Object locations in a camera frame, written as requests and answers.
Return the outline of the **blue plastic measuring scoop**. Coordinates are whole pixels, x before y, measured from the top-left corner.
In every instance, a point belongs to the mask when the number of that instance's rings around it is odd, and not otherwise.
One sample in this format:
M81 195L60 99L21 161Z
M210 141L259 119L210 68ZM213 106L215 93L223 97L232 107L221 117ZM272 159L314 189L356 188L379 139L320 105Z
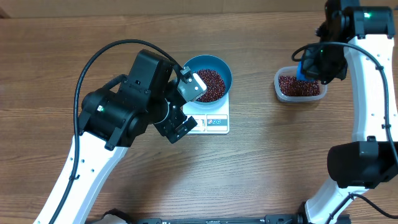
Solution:
M299 81L306 81L306 82L315 81L313 75L310 74L310 71L308 71L306 68L303 67L303 62L298 63L296 77L297 80Z

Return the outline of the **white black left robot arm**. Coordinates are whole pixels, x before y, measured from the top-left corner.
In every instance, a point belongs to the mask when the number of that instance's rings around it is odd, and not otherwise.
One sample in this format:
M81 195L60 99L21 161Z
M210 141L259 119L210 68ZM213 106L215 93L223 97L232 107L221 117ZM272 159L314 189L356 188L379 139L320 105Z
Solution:
M87 94L78 117L78 134L63 170L36 223L84 223L111 171L148 125L170 143L197 122L181 107L207 91L188 67L141 50L128 75L120 75Z

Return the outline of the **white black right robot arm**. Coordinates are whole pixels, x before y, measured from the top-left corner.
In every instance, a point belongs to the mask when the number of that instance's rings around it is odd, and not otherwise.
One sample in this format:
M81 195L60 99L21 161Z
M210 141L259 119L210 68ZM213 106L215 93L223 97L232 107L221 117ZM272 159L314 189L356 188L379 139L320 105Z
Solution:
M299 50L301 72L324 85L350 76L354 125L352 141L329 150L329 177L304 203L304 223L339 223L354 199L397 175L392 9L335 0L325 3L325 15L319 42Z

